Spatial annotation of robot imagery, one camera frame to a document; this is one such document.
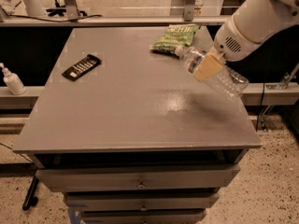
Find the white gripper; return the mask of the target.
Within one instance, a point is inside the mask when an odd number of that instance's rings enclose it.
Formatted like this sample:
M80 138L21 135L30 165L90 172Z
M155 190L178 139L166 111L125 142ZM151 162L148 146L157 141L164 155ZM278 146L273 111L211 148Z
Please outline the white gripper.
M258 16L253 13L236 12L216 33L214 49L229 62L241 61L248 57L263 43L259 33L254 32L253 25L257 20ZM208 53L196 66L192 75L200 82L204 82L220 72L223 67L224 63L213 54Z

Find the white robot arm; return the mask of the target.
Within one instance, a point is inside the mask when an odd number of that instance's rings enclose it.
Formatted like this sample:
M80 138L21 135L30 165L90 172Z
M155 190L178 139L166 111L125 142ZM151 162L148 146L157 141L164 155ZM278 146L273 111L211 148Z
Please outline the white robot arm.
M245 59L274 34L298 22L298 0L246 0L216 33L212 48L192 74L206 81L226 62Z

